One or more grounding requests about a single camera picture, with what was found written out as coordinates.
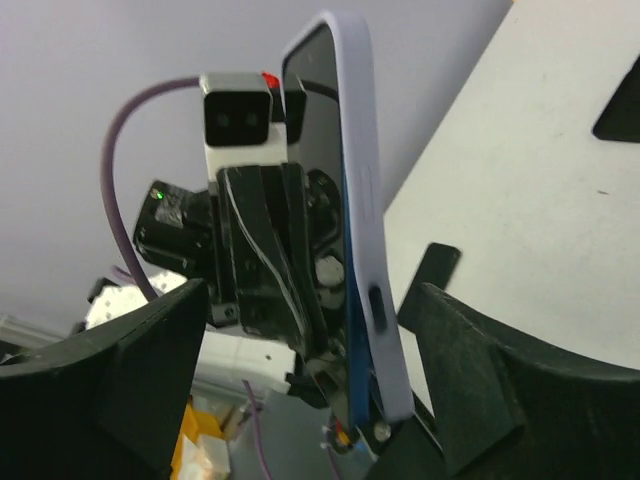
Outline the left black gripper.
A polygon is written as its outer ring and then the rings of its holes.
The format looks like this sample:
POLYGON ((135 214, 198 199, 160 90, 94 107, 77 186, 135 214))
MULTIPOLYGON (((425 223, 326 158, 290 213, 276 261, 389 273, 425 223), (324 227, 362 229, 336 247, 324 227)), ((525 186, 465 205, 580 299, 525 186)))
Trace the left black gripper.
POLYGON ((214 325, 327 350, 312 275, 304 171, 299 164, 220 169, 210 184, 214 325))

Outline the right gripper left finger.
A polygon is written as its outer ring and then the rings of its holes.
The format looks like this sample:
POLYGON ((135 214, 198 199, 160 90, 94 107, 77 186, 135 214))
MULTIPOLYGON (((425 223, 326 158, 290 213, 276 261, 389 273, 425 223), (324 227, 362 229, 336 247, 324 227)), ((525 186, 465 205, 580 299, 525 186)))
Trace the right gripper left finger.
POLYGON ((190 280, 1 365, 4 479, 167 479, 208 320, 190 280))

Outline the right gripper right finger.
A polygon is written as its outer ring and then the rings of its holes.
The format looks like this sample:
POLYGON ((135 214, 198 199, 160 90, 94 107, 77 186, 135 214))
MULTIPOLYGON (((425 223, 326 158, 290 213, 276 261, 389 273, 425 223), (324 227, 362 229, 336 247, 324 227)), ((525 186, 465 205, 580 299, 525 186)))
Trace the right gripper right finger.
POLYGON ((494 320, 430 284, 413 327, 455 479, 635 479, 639 373, 494 320))

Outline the black phone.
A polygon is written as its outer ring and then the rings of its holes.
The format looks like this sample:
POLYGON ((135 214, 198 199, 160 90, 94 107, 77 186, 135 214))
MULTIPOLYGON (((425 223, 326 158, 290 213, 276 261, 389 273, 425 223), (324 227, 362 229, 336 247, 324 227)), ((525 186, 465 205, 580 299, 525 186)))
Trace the black phone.
POLYGON ((431 284, 445 290, 461 256, 461 251, 451 245, 430 243, 427 246, 399 309, 398 322, 402 327, 415 331, 421 286, 431 284))

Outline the colourful clutter pile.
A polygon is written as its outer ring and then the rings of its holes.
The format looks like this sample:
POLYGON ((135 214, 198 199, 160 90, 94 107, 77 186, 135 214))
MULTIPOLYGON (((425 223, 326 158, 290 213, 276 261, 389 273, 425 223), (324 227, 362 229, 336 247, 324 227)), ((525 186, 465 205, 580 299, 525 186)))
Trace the colourful clutter pile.
POLYGON ((246 405, 192 395, 179 430, 170 479, 230 479, 231 443, 246 418, 246 405))

